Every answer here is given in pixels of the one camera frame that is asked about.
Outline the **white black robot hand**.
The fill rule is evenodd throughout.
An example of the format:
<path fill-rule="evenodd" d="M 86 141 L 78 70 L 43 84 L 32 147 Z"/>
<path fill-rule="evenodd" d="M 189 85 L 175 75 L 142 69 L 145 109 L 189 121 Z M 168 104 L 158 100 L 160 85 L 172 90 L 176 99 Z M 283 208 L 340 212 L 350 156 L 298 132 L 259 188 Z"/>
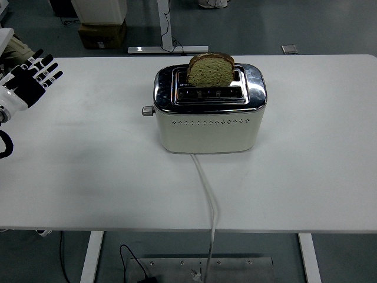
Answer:
<path fill-rule="evenodd" d="M 1 122 L 32 107 L 63 72 L 51 54 L 41 58 L 38 50 L 1 79 Z"/>

